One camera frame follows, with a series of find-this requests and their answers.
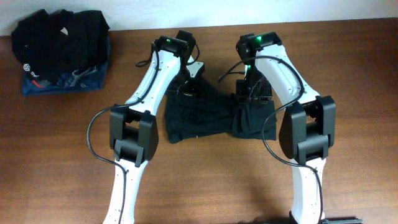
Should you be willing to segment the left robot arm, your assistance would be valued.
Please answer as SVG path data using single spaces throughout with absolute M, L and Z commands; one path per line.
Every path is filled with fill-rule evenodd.
M 156 39 L 137 90 L 124 105 L 111 109 L 109 145 L 115 176 L 105 223 L 134 223 L 141 177 L 159 143 L 157 110 L 172 82 L 183 87 L 203 70 L 204 64 L 192 58 L 196 46 L 191 34 Z

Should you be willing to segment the dark teal t-shirt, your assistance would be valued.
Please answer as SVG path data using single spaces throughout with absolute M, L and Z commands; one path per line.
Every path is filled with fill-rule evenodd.
M 199 96 L 168 94 L 165 128 L 171 144 L 190 138 L 227 133 L 234 138 L 276 140 L 276 117 L 272 100 L 238 103 L 234 93 L 220 93 L 205 79 Z

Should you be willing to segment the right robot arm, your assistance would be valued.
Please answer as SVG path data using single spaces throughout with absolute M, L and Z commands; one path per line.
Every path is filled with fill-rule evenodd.
M 275 32 L 242 35 L 236 50 L 246 78 L 265 78 L 281 102 L 276 112 L 284 112 L 278 139 L 285 158 L 276 159 L 292 168 L 289 223 L 362 223 L 356 217 L 326 218 L 323 211 L 322 175 L 335 141 L 334 99 L 309 86 Z

